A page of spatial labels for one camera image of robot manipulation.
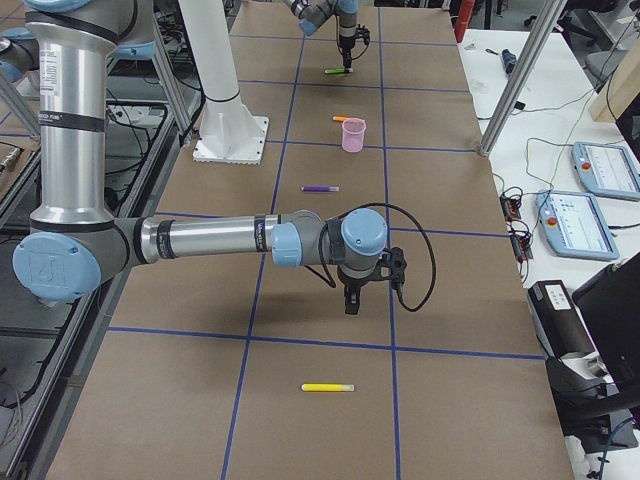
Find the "label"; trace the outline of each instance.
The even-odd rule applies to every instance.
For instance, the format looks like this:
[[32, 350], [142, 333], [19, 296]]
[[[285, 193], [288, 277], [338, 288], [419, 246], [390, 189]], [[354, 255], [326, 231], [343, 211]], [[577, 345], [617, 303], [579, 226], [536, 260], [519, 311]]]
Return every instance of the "label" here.
[[60, 94], [60, 52], [40, 51], [40, 95]]
[[560, 285], [545, 285], [554, 310], [571, 310], [571, 304]]
[[265, 216], [256, 215], [253, 217], [253, 239], [256, 242], [256, 252], [267, 252], [267, 238]]

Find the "metal pole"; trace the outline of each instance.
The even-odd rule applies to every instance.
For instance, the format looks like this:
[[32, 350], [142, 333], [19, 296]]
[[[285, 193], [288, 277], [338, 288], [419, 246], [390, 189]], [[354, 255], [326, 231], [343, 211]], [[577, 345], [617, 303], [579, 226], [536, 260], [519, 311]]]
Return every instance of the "metal pole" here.
[[504, 92], [502, 92], [498, 105], [491, 116], [491, 121], [489, 125], [487, 125], [487, 129], [482, 137], [478, 147], [478, 153], [480, 153], [480, 155], [486, 157], [491, 153], [500, 132], [502, 132], [509, 115], [513, 111], [518, 95], [520, 95], [520, 92], [524, 88], [524, 84], [527, 78], [529, 78], [529, 74], [531, 70], [533, 70], [540, 56], [540, 52], [542, 52], [547, 38], [549, 38], [549, 34], [556, 25], [556, 21], [558, 17], [560, 17], [566, 3], [567, 0], [546, 0], [542, 6], [542, 10], [533, 24], [533, 29], [529, 34], [527, 43], [525, 43], [522, 49], [516, 68], [511, 74], [511, 78]]
[[493, 0], [484, 1], [484, 29], [491, 30], [491, 14], [493, 13]]
[[38, 117], [29, 104], [26, 102], [20, 92], [10, 84], [2, 74], [0, 74], [0, 98], [7, 104], [13, 114], [25, 126], [29, 135], [34, 139], [40, 139], [40, 124]]
[[162, 40], [162, 34], [158, 27], [158, 22], [153, 19], [153, 36], [156, 41], [156, 51], [153, 56], [153, 66], [156, 69], [160, 84], [164, 90], [164, 94], [167, 96], [167, 101], [173, 112], [173, 116], [176, 119], [180, 132], [185, 134], [185, 144], [189, 144], [191, 140], [190, 132], [187, 132], [189, 125], [191, 124], [191, 118], [189, 117], [189, 110], [184, 103], [184, 97], [180, 93], [180, 87], [178, 82], [173, 76], [171, 70], [171, 64], [169, 63], [169, 57], [167, 51], [164, 49], [164, 41]]

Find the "table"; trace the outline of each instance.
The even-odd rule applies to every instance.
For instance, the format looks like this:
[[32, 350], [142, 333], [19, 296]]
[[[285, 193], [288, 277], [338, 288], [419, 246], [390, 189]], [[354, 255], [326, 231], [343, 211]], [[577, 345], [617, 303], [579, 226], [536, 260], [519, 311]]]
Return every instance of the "table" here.
[[[243, 4], [232, 46], [243, 101], [271, 119], [262, 163], [184, 150], [156, 213], [326, 218], [388, 200], [432, 237], [432, 301], [409, 314], [375, 284], [348, 317], [341, 292], [258, 255], [138, 268], [49, 479], [571, 478], [448, 13], [368, 8], [359, 22], [369, 51], [354, 74], [326, 77], [333, 25], [303, 39], [281, 5]], [[361, 153], [340, 149], [336, 114], [366, 119]], [[299, 190], [322, 183], [340, 192]], [[382, 213], [413, 303], [424, 244]], [[356, 390], [300, 391], [325, 381]]]
[[[478, 117], [491, 116], [507, 83], [500, 58], [487, 53], [485, 49], [500, 52], [508, 48], [519, 56], [527, 35], [526, 32], [467, 31], [459, 50]], [[590, 89], [591, 84], [561, 34], [553, 33], [519, 100], [526, 104], [528, 110], [558, 107], [578, 99]], [[594, 98], [595, 95], [587, 94], [580, 101], [561, 109], [512, 116], [491, 152], [493, 171], [505, 180], [507, 187], [520, 186], [525, 192], [533, 193], [548, 186], [525, 173], [525, 147], [528, 138], [538, 137], [558, 144], [572, 144], [575, 141], [608, 143], [621, 140], [622, 136], [614, 124], [591, 120], [586, 109]], [[480, 128], [484, 129], [488, 121], [481, 120], [479, 124]], [[531, 142], [530, 147], [532, 173], [543, 179], [550, 179], [558, 164], [553, 182], [556, 189], [584, 191], [572, 166], [570, 148], [539, 142]], [[498, 179], [496, 188], [498, 191], [503, 189]], [[640, 222], [640, 208], [636, 202], [598, 198], [598, 204], [609, 225]], [[534, 195], [524, 197], [521, 212], [524, 220], [533, 227], [537, 217]], [[622, 259], [638, 253], [640, 229], [621, 230], [616, 235], [615, 242]], [[561, 279], [571, 292], [607, 264], [556, 256], [549, 248], [540, 228], [534, 233], [532, 251], [533, 260], [529, 261], [528, 277], [524, 282], [526, 288], [540, 280]], [[580, 362], [577, 363], [573, 366], [583, 369], [584, 366], [580, 365]], [[595, 457], [597, 455], [590, 456], [592, 466], [598, 464]], [[612, 464], [607, 466], [606, 472], [608, 479], [632, 477], [640, 468], [639, 449], [614, 452], [614, 457], [611, 458]]]

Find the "chair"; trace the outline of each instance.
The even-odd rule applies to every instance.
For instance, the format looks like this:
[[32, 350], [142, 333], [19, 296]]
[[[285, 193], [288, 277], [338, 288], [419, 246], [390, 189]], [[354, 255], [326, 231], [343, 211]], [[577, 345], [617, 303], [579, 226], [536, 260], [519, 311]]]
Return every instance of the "chair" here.
[[[571, 33], [587, 37], [589, 39], [587, 45], [589, 46], [594, 45], [598, 39], [596, 34], [572, 23], [570, 13], [573, 10], [588, 10], [595, 13], [606, 13], [616, 8], [617, 5], [618, 0], [569, 0], [560, 15], [560, 19], [558, 20], [558, 25], [562, 28], [562, 36], [567, 44], [571, 46]], [[535, 15], [527, 18], [524, 21], [525, 26], [528, 27], [531, 25], [531, 22], [535, 18]]]

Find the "plastic cup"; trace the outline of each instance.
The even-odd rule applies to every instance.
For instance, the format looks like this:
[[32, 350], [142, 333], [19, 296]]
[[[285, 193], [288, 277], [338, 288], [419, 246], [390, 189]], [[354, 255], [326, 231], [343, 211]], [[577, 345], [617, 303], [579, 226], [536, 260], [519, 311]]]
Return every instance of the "plastic cup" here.
[[362, 150], [366, 129], [367, 122], [361, 118], [347, 118], [342, 122], [342, 149], [349, 153]]

